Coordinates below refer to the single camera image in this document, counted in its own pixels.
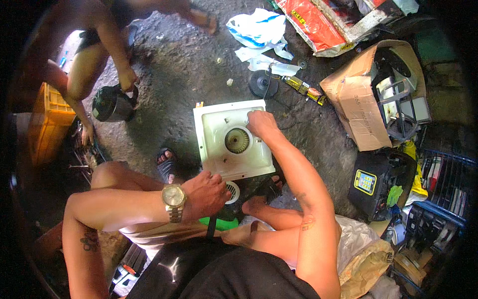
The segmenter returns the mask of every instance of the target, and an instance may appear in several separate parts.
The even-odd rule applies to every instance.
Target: concrete floor
[[[218,31],[214,36],[193,27],[177,15],[153,15],[141,21],[133,48],[133,69],[140,80],[140,96],[136,117],[131,122],[106,123],[93,120],[100,143],[113,159],[128,161],[131,168],[156,177],[155,156],[162,146],[171,147],[186,165],[188,174],[200,168],[193,119],[196,102],[214,105],[256,99],[247,86],[251,71],[247,62],[240,62],[234,51],[242,45],[226,28],[227,21],[240,13],[251,14],[255,8],[273,10],[266,1],[195,1],[199,7],[217,15]],[[350,51],[337,58],[312,56],[311,49],[287,21],[285,38],[289,50],[305,60],[307,68],[298,77],[314,87],[355,55]],[[273,51],[265,53],[279,61]],[[234,80],[231,87],[226,81]],[[93,91],[83,101],[91,111],[91,97],[105,85],[118,83],[111,58]],[[283,133],[316,167],[327,184],[336,212],[353,217],[355,209],[347,200],[357,149],[339,122],[330,103],[319,106],[306,102],[290,86],[280,83],[275,99],[267,101],[280,127],[292,128]]]

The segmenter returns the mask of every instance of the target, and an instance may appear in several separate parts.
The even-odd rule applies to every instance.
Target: black disc
[[[261,99],[264,98],[264,94],[269,84],[271,86],[269,86],[269,90],[267,91],[268,98],[275,95],[279,88],[279,82],[277,82],[277,79],[271,78],[271,81],[269,82],[269,72],[266,72],[265,70],[255,71],[249,78],[250,91],[253,95]]]

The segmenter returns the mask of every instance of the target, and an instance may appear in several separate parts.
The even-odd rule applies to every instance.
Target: black bucket
[[[93,97],[93,116],[100,122],[130,121],[138,99],[138,88],[134,86],[130,98],[121,91],[121,85],[103,86]]]

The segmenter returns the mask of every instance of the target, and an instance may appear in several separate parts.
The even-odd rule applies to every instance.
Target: black strap
[[[207,239],[214,238],[214,231],[216,230],[216,220],[217,220],[217,215],[213,215],[209,217],[209,224],[207,226],[207,233],[206,233]]]

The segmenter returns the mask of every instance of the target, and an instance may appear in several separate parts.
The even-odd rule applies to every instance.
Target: black electronic device
[[[370,221],[385,220],[388,192],[402,186],[399,203],[406,200],[415,178],[417,163],[407,154],[392,148],[359,152],[348,199]]]

